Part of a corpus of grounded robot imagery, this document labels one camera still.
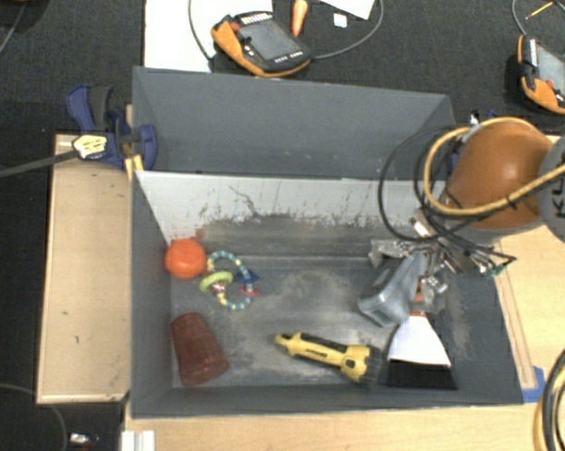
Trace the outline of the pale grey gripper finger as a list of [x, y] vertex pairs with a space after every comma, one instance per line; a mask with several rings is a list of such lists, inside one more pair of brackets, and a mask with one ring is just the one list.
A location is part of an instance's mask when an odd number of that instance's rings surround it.
[[444, 278], [425, 272], [420, 282], [420, 294], [426, 313], [438, 314], [446, 307], [448, 284]]
[[358, 311], [379, 326], [404, 323], [410, 316], [424, 256], [385, 258], [358, 298]]

